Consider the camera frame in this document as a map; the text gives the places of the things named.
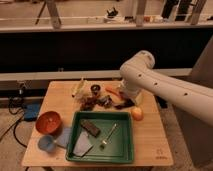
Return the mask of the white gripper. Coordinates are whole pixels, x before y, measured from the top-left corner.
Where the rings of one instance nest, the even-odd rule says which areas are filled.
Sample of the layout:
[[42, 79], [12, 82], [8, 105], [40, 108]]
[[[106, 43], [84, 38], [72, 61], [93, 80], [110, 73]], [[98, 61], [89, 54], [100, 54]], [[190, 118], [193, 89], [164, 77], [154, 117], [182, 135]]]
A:
[[141, 105], [143, 97], [140, 90], [130, 91], [124, 88], [123, 92], [129, 99], [131, 99], [134, 102], [136, 106]]

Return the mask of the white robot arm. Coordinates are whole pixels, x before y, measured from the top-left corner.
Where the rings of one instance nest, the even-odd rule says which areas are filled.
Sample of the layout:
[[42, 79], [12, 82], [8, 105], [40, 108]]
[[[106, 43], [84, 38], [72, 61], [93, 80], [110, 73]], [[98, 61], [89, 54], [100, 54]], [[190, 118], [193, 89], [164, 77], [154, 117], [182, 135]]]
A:
[[124, 94], [135, 100], [146, 89], [213, 126], [213, 89], [155, 72], [154, 65], [154, 56], [146, 50], [124, 62], [120, 67]]

